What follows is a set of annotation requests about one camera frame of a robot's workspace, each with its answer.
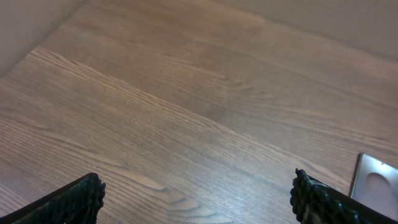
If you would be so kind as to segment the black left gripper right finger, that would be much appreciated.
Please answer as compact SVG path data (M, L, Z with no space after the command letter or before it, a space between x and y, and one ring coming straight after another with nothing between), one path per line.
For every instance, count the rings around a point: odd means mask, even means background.
M296 169L290 204L301 224L397 224L397 221L349 198Z

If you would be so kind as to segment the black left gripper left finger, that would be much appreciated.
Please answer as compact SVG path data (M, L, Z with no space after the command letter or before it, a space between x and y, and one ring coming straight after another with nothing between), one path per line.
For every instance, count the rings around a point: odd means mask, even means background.
M56 191L1 217L1 224L96 224L106 184L88 173Z

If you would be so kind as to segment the Galaxy smartphone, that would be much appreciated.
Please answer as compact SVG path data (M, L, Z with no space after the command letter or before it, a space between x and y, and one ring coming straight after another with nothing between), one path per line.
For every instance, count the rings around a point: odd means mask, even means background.
M349 196L368 208L397 220L397 168L360 153Z

